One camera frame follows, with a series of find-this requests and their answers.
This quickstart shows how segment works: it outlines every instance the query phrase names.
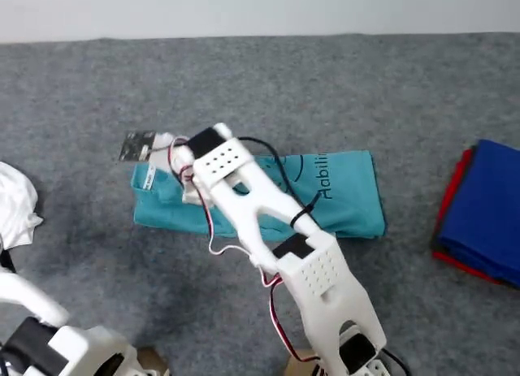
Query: red cloth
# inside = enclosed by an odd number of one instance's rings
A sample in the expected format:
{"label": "red cloth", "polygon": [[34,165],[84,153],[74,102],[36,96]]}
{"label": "red cloth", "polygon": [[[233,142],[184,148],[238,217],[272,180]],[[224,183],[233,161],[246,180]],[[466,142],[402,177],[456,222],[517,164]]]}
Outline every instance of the red cloth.
{"label": "red cloth", "polygon": [[458,269],[464,270],[465,272],[469,274],[473,274],[475,276],[480,277],[481,279],[485,279],[487,281],[490,281],[495,284],[501,284],[501,282],[495,280],[494,278],[488,276],[487,274],[482,273],[479,270],[473,269],[470,266],[466,266],[456,260],[455,258],[451,257],[449,255],[449,251],[440,244],[437,239],[437,233],[439,232],[440,227],[442,226],[442,222],[444,219],[444,216],[448,212],[448,208],[452,203],[453,198],[455,197],[455,194],[457,193],[458,187],[461,185],[461,182],[464,180],[464,175],[466,174],[466,171],[470,168],[471,161],[473,160],[474,155],[474,148],[465,150],[464,153],[462,153],[461,160],[457,163],[455,167],[455,172],[453,173],[452,179],[449,182],[448,187],[446,188],[446,192],[444,193],[444,197],[442,199],[442,203],[440,204],[440,210],[437,214],[437,221],[435,223],[435,231],[433,235],[433,239],[431,242],[431,248],[432,248],[432,254],[433,257],[438,258],[444,262],[447,262],[448,264],[451,264]]}

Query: cardboard box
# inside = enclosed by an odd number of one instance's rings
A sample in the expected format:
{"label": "cardboard box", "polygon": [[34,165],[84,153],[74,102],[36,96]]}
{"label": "cardboard box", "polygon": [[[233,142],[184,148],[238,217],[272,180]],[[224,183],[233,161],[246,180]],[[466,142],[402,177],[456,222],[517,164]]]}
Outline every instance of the cardboard box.
{"label": "cardboard box", "polygon": [[137,360],[145,370],[156,370],[162,376],[171,376],[168,364],[154,348],[138,348]]}
{"label": "cardboard box", "polygon": [[[297,353],[300,357],[308,357],[314,354],[310,350],[297,350]],[[316,363],[314,361],[300,362],[293,356],[290,356],[284,376],[311,376],[315,366]]]}

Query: blue cloth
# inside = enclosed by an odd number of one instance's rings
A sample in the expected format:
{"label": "blue cloth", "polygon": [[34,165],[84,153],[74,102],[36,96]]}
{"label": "blue cloth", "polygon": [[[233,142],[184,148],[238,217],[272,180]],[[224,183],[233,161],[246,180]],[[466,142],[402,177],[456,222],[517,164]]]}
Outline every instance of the blue cloth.
{"label": "blue cloth", "polygon": [[460,262],[520,286],[520,151],[481,140],[439,241]]}
{"label": "blue cloth", "polygon": [[[280,170],[272,157],[255,157],[260,167],[283,191],[287,191]],[[371,154],[368,151],[348,153],[306,154],[281,158],[292,187],[307,204],[321,197],[313,216],[326,231],[339,237],[374,238],[384,233],[384,218],[379,203]],[[148,163],[136,165],[132,188],[136,194],[134,221],[149,227],[207,234],[202,207],[183,204],[182,189],[170,174],[157,170],[150,190],[143,189]],[[231,223],[219,209],[211,209],[215,234],[235,237]],[[294,231],[279,220],[259,218],[264,240],[285,240]]]}

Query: white wall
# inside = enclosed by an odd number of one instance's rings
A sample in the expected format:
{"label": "white wall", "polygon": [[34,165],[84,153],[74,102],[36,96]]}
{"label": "white wall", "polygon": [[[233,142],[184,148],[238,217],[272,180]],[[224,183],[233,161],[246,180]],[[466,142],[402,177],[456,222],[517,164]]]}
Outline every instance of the white wall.
{"label": "white wall", "polygon": [[0,0],[0,42],[520,31],[520,0]]}

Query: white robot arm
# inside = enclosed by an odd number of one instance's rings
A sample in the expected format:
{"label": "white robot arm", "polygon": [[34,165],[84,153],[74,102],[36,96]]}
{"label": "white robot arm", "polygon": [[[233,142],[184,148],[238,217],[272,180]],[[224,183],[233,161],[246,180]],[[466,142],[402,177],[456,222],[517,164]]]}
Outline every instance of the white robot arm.
{"label": "white robot arm", "polygon": [[[351,273],[334,235],[323,231],[296,200],[275,186],[251,153],[219,123],[168,150],[168,165],[193,201],[217,205],[236,228],[251,263],[277,274],[294,297],[305,334],[329,376],[389,374],[375,358],[386,337],[363,286]],[[238,183],[248,189],[236,192]],[[291,224],[296,235],[274,252],[262,241],[258,216]]]}
{"label": "white robot arm", "polygon": [[[335,236],[323,231],[307,208],[273,184],[224,124],[191,139],[162,136],[168,137],[167,156],[161,159],[164,147],[156,149],[154,142],[154,147],[149,148],[150,162],[177,175],[184,185],[184,201],[202,204],[209,223],[208,206],[220,208],[236,228],[243,249],[236,248],[245,251],[262,272],[264,285],[271,288],[271,299],[274,288],[285,283],[300,309],[305,334],[316,353],[300,360],[316,361],[320,375],[390,376],[377,359],[386,344],[383,329],[365,289],[350,272]],[[238,183],[248,189],[244,196],[234,189]],[[262,241],[260,214],[291,224],[296,235],[271,251]],[[2,255],[1,265],[14,270],[11,260],[4,263]],[[269,282],[266,273],[274,275]],[[0,268],[2,301],[23,305],[36,315],[27,318],[0,349],[2,376],[169,374],[166,368],[144,366],[137,359],[136,349],[114,331],[102,326],[86,331],[66,326],[65,309],[30,282]],[[272,302],[270,306],[274,317]],[[283,338],[281,326],[276,328]]]}

